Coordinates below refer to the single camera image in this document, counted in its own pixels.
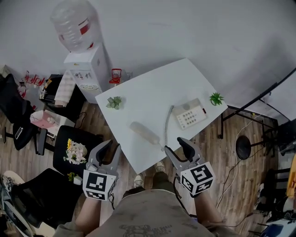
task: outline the plastic water bottle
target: plastic water bottle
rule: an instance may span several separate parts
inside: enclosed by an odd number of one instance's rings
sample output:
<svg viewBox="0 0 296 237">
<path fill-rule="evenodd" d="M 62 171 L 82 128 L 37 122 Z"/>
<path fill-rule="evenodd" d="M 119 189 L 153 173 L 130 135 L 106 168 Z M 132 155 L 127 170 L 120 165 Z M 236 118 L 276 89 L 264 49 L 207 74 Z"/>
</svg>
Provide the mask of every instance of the plastic water bottle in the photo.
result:
<svg viewBox="0 0 296 237">
<path fill-rule="evenodd" d="M 99 42 L 99 20 L 87 0 L 64 0 L 53 10 L 51 22 L 60 42 L 73 53 L 93 48 Z"/>
</svg>

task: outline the person's leg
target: person's leg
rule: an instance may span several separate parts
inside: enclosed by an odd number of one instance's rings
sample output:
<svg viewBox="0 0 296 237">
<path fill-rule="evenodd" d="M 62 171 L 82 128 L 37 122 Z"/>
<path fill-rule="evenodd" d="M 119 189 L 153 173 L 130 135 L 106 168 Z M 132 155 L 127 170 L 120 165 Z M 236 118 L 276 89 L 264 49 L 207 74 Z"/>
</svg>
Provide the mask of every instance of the person's leg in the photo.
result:
<svg viewBox="0 0 296 237">
<path fill-rule="evenodd" d="M 152 189 L 164 189 L 174 193 L 173 184 L 169 181 L 167 174 L 165 173 L 165 166 L 163 162 L 158 162 L 155 165 L 156 173 L 153 177 Z"/>
<path fill-rule="evenodd" d="M 136 177 L 134 178 L 134 186 L 133 186 L 134 188 L 126 191 L 122 198 L 125 198 L 126 196 L 129 196 L 131 194 L 136 194 L 136 193 L 145 191 L 143 186 L 144 186 L 143 175 L 142 174 L 136 175 Z"/>
</svg>

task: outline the beige shirt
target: beige shirt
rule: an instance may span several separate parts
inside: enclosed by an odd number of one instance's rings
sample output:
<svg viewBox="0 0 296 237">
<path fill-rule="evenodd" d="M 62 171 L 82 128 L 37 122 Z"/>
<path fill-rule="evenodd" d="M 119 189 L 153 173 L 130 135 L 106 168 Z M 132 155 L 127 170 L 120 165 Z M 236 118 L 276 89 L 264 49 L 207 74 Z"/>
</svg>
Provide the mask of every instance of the beige shirt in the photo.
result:
<svg viewBox="0 0 296 237">
<path fill-rule="evenodd" d="M 82 237 L 73 222 L 58 226 L 54 237 Z M 181 207 L 175 194 L 146 190 L 125 197 L 110 218 L 87 237 L 237 237 L 225 227 L 205 228 Z"/>
</svg>

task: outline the round black base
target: round black base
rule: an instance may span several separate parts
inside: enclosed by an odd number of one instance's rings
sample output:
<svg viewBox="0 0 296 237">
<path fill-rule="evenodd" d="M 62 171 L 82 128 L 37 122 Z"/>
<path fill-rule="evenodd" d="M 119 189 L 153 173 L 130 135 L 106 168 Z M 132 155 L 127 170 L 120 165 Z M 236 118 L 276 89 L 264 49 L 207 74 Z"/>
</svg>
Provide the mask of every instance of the round black base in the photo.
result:
<svg viewBox="0 0 296 237">
<path fill-rule="evenodd" d="M 246 136 L 240 136 L 236 140 L 235 151 L 241 160 L 246 160 L 251 154 L 251 143 Z"/>
</svg>

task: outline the yellow flower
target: yellow flower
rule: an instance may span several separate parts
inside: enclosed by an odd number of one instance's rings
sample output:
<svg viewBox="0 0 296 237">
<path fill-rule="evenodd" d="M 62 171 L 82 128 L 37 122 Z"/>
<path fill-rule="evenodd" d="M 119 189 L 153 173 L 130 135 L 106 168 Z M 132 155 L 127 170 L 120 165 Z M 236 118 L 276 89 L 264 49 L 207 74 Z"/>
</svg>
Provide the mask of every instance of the yellow flower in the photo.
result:
<svg viewBox="0 0 296 237">
<path fill-rule="evenodd" d="M 67 149 L 70 150 L 70 148 L 71 148 L 71 139 L 69 138 L 68 139 L 68 147 L 67 147 Z"/>
</svg>

